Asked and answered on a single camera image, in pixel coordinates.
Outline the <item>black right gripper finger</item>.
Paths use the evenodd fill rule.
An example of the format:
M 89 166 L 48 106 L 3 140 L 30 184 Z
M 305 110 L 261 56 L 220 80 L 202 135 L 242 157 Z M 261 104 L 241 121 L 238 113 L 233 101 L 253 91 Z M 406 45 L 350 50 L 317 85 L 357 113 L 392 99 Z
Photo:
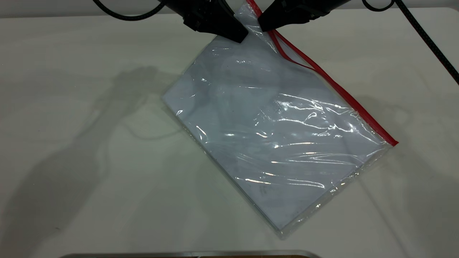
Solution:
M 288 17 L 280 8 L 279 3 L 272 3 L 258 18 L 262 31 L 267 32 L 275 30 L 290 24 L 305 24 L 317 18 L 292 18 Z

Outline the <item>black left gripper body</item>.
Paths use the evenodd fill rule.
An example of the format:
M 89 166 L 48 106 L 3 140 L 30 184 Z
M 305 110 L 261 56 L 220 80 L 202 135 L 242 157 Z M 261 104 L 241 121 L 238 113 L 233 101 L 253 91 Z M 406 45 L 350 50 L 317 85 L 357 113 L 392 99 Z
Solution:
M 165 0 L 166 7 L 183 18 L 193 18 L 209 23 L 228 23 L 232 10 L 225 0 Z

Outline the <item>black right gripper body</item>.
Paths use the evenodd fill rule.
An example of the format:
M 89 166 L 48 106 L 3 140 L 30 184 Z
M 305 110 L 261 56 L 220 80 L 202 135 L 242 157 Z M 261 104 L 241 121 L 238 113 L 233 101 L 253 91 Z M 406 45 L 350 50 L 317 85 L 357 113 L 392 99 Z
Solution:
M 349 0 L 277 0 L 282 11 L 292 18 L 318 18 L 346 4 Z

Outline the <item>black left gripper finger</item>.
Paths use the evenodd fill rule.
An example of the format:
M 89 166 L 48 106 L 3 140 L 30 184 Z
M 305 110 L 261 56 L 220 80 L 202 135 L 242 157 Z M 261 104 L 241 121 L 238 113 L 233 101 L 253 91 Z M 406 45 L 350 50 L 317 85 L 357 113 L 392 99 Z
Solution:
M 184 24 L 194 31 L 222 36 L 236 43 L 242 43 L 248 35 L 245 26 L 225 12 L 193 12 L 184 17 Z

